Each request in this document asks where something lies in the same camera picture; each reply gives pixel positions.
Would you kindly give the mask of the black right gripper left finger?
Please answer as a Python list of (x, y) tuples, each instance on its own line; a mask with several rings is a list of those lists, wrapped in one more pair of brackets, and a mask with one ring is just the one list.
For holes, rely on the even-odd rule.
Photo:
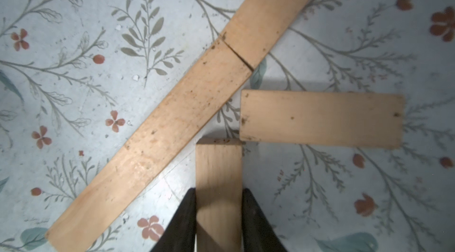
[(150, 252), (194, 252), (197, 228), (196, 189), (183, 197), (168, 227)]

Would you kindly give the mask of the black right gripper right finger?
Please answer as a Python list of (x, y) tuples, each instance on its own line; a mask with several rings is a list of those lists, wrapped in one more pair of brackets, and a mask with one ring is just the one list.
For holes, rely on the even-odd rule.
[(287, 252), (249, 189), (242, 191), (242, 236), (245, 252)]

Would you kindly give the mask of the natural wooden block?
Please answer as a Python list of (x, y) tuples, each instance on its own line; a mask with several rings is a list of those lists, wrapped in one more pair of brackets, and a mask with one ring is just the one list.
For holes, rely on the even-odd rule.
[(397, 149), (405, 99), (397, 94), (241, 92), (243, 141)]
[(245, 0), (222, 31), (224, 42), (256, 69), (309, 0)]
[(51, 226), (48, 242), (59, 252), (88, 250), (256, 66), (256, 61), (216, 40)]
[(198, 252), (239, 252), (242, 244), (242, 143), (202, 138), (196, 144)]

